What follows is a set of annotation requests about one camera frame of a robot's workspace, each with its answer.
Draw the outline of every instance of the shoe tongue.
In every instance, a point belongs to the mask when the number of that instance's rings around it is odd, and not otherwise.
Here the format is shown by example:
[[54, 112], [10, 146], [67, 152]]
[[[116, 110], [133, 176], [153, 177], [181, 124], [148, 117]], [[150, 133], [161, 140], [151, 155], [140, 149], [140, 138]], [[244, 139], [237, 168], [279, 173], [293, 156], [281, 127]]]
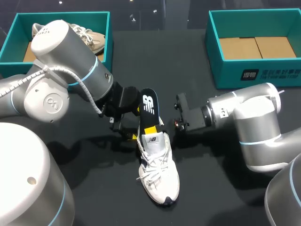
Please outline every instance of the shoe tongue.
[[165, 148], [164, 134], [160, 132], [142, 135], [142, 143], [148, 154], [159, 153]]

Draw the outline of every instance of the cardboard box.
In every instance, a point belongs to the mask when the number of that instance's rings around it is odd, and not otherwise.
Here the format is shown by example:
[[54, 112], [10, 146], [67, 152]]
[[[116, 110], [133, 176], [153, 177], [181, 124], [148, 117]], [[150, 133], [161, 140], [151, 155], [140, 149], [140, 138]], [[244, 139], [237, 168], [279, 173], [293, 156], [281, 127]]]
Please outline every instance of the cardboard box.
[[210, 11], [205, 38], [218, 89], [301, 86], [301, 10]]
[[113, 37], [110, 12], [17, 13], [0, 51], [0, 74], [4, 78], [25, 74], [31, 68], [34, 56], [28, 47], [32, 40], [32, 25], [48, 24], [58, 19], [105, 34], [103, 56], [99, 57], [103, 57], [102, 63], [111, 71]]

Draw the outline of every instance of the white cable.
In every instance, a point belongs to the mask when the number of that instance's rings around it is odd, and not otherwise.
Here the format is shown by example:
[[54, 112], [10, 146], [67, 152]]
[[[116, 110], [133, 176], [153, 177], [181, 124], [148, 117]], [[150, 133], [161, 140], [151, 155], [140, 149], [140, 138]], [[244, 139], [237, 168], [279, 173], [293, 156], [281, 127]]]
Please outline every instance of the white cable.
[[[62, 68], [62, 67], [50, 67], [49, 70], [51, 71], [57, 71], [57, 72], [64, 72], [70, 76], [72, 76], [80, 85], [80, 87], [84, 90], [86, 96], [88, 97], [88, 100], [90, 101], [92, 107], [94, 108], [94, 110], [96, 111], [97, 114], [101, 114], [101, 110], [96, 106], [89, 90], [87, 89], [87, 87], [85, 86], [85, 84], [82, 82], [82, 80], [75, 74], [73, 73], [72, 71], [66, 69], [66, 68]], [[28, 81], [30, 81], [31, 79], [34, 79], [35, 77], [37, 76], [41, 76], [41, 75], [44, 75], [46, 72], [45, 70], [40, 70], [34, 74], [31, 74], [29, 76], [27, 76], [26, 78], [24, 79], [21, 79], [18, 81], [18, 83], [16, 85], [13, 85], [11, 86], [10, 88], [2, 91], [0, 93], [0, 98], [4, 97], [5, 95], [11, 93], [12, 91], [14, 91], [16, 88], [20, 87], [21, 85], [27, 83]]]

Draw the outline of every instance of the black table surface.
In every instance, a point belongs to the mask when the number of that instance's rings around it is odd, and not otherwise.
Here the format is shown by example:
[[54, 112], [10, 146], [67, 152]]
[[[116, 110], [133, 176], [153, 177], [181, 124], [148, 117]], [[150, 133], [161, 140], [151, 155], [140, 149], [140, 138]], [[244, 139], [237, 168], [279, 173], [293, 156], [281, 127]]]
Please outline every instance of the black table surface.
[[[216, 90], [204, 46], [204, 30], [114, 32], [112, 73], [123, 86], [153, 88], [160, 115], [178, 117], [175, 95], [186, 92], [191, 107], [228, 90]], [[285, 89], [278, 115], [281, 131], [301, 126], [299, 89]], [[127, 114], [129, 125], [138, 118]], [[89, 103], [71, 94], [60, 121], [43, 124], [25, 117], [1, 121], [24, 125], [48, 146], [70, 185], [76, 206], [74, 226], [268, 226], [264, 193], [270, 175], [249, 171], [235, 133], [173, 139], [180, 176], [178, 202], [155, 205], [138, 177], [135, 143], [122, 142]]]

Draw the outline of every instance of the insole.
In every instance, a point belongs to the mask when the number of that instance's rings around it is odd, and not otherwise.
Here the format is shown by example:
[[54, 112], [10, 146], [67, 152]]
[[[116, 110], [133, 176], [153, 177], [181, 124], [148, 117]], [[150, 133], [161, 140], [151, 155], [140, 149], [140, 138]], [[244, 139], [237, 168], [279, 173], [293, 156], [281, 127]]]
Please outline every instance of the insole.
[[140, 97], [140, 131], [159, 125], [159, 105], [157, 94], [150, 88], [143, 89]]

